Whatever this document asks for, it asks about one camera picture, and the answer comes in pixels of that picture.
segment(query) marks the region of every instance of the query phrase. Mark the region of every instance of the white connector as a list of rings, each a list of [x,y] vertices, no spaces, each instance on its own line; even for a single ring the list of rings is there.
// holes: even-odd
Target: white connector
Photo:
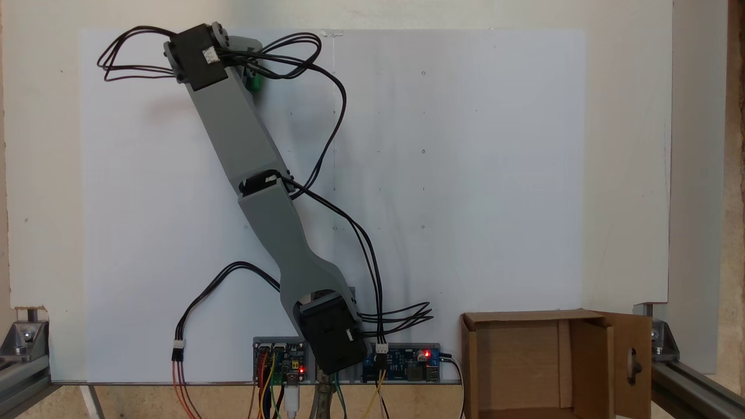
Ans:
[[[214,46],[211,46],[204,51],[202,51],[202,55],[204,55],[204,59],[207,61],[208,64],[216,63],[220,61],[220,58],[218,57],[218,52],[215,50]]]
[[[285,386],[285,411],[288,419],[295,419],[300,410],[300,387],[298,385]]]

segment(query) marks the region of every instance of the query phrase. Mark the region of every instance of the green wire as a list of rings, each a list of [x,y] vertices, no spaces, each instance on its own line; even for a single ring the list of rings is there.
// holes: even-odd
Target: green wire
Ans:
[[[269,392],[272,394],[272,404],[274,405],[274,414],[277,415],[278,419],[282,419],[282,416],[279,414],[279,407],[277,407],[277,401],[274,400],[274,386],[272,383],[269,383]]]
[[[334,377],[334,384],[336,384],[336,395],[339,396],[339,403],[341,403],[341,409],[344,410],[344,419],[346,418],[346,404],[344,403],[344,395],[341,394],[341,387],[339,386],[339,373],[336,373]]]

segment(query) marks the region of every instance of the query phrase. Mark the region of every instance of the yellow wire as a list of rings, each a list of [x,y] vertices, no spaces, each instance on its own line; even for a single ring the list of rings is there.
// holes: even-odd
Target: yellow wire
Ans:
[[[375,393],[372,393],[372,398],[370,399],[370,403],[367,405],[367,409],[365,409],[365,414],[362,415],[362,419],[367,419],[367,416],[370,415],[370,409],[373,407],[373,403],[375,402],[375,396],[380,392],[380,387],[383,385],[383,380],[385,380],[385,373],[386,371],[383,371],[383,375],[380,376],[378,387],[375,388]]]
[[[266,416],[264,416],[264,393],[267,391],[267,387],[271,384],[272,378],[274,378],[274,367],[277,365],[277,354],[275,353],[272,356],[272,369],[269,370],[269,379],[267,379],[267,382],[264,383],[264,388],[261,389],[261,393],[259,396],[261,398],[259,399],[259,411],[261,412],[261,417],[264,419],[267,419]]]

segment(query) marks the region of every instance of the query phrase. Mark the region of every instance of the green part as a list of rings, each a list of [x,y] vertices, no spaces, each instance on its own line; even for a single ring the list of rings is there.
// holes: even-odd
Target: green part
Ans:
[[[248,79],[248,90],[251,92],[258,92],[261,90],[264,78],[261,75],[254,75]]]
[[[282,416],[279,414],[279,408],[277,407],[277,401],[274,399],[274,386],[269,386],[270,390],[269,392],[272,394],[272,404],[274,405],[274,413],[277,415],[278,419],[282,419]]]

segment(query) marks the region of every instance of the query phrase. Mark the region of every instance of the red wire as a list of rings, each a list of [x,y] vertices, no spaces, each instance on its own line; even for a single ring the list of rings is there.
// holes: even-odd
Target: red wire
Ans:
[[[194,411],[194,415],[197,416],[197,418],[202,419],[202,416],[199,414],[199,411],[197,410],[197,407],[194,406],[194,402],[191,401],[191,396],[188,395],[188,388],[186,386],[186,379],[184,378],[184,364],[183,362],[179,362],[178,364],[178,371],[179,371],[179,379],[181,382],[181,389],[183,390],[183,393],[186,393],[186,399],[188,400],[188,404],[191,406],[191,409]]]
[[[256,419],[261,419],[261,417],[264,416],[264,410],[262,409],[262,404],[264,403],[263,394],[261,393],[261,389],[264,388],[264,366],[267,363],[267,357],[269,355],[266,353],[263,353],[259,358],[261,360],[261,367],[259,367],[259,373],[256,374],[259,377],[259,413],[256,414]]]
[[[173,362],[172,363],[172,366],[171,366],[171,377],[173,378],[173,381],[174,381],[174,391],[176,392],[176,398],[179,400],[179,403],[181,403],[181,407],[184,409],[184,412],[186,412],[186,414],[191,419],[197,419],[197,418],[194,417],[194,415],[191,414],[191,412],[189,411],[189,409],[186,407],[186,403],[184,403],[184,400],[181,400],[181,396],[179,395],[178,388],[176,387],[176,362]]]

